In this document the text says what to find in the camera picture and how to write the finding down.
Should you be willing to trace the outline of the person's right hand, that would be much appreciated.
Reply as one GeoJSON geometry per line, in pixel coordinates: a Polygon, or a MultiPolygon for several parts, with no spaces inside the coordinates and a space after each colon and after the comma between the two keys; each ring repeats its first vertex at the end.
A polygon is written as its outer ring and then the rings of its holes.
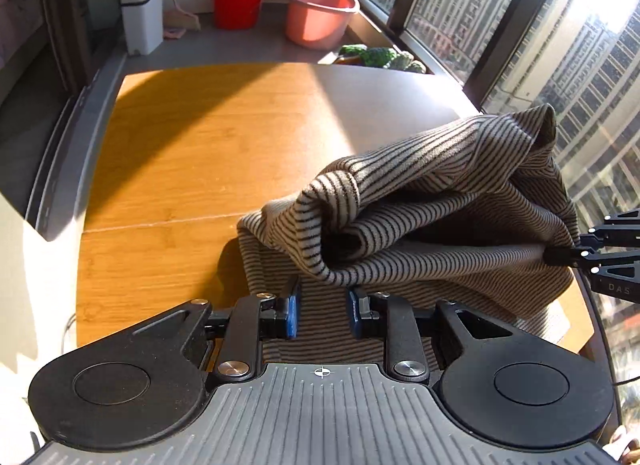
{"type": "Polygon", "coordinates": [[[639,425],[630,427],[620,425],[610,438],[610,441],[603,447],[612,459],[616,459],[621,464],[637,465],[640,462],[640,435],[639,425]]]}

